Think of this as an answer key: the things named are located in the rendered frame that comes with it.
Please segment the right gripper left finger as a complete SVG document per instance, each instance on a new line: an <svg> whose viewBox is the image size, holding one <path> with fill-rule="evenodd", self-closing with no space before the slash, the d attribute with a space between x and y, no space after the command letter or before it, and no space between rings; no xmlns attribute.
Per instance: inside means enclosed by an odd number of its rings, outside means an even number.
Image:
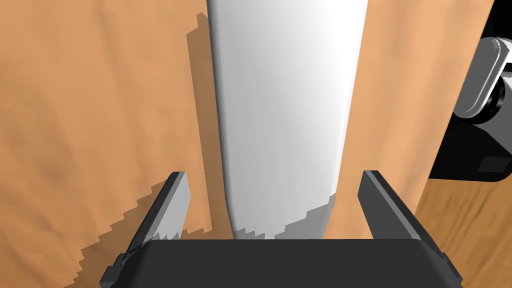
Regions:
<svg viewBox="0 0 512 288"><path fill-rule="evenodd" d="M125 253L108 266L102 288L159 288L170 283L164 265L171 240L179 240L191 199L187 174L172 172Z"/></svg>

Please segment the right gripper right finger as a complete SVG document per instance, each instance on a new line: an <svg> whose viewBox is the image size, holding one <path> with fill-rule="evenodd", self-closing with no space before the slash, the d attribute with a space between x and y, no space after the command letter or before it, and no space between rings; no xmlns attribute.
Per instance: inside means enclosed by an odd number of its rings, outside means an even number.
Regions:
<svg viewBox="0 0 512 288"><path fill-rule="evenodd" d="M378 170L363 171L357 197L373 239L419 240L435 254L435 260L442 262L438 266L442 272L463 280L450 258L440 250Z"/></svg>

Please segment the white tall cylinder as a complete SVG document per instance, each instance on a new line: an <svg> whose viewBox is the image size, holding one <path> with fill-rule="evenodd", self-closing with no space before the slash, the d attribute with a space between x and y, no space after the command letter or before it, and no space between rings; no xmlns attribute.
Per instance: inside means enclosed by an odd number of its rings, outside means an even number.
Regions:
<svg viewBox="0 0 512 288"><path fill-rule="evenodd" d="M207 0L235 239L321 239L369 0Z"/></svg>

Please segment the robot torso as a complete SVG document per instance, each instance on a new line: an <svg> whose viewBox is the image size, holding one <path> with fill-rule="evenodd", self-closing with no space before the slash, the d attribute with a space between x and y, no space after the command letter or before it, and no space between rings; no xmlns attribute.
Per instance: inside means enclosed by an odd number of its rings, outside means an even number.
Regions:
<svg viewBox="0 0 512 288"><path fill-rule="evenodd" d="M512 175L512 0L494 0L430 179Z"/></svg>

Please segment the light brown wooden table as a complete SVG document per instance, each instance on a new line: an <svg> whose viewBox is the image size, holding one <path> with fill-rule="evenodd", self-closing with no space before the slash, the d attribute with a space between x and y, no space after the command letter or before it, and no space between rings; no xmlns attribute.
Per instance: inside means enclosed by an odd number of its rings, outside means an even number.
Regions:
<svg viewBox="0 0 512 288"><path fill-rule="evenodd" d="M357 174L414 210L494 0L369 0L326 238L370 235ZM189 232L228 234L186 35L206 0L0 0L0 288L99 288L137 201L188 173Z"/></svg>

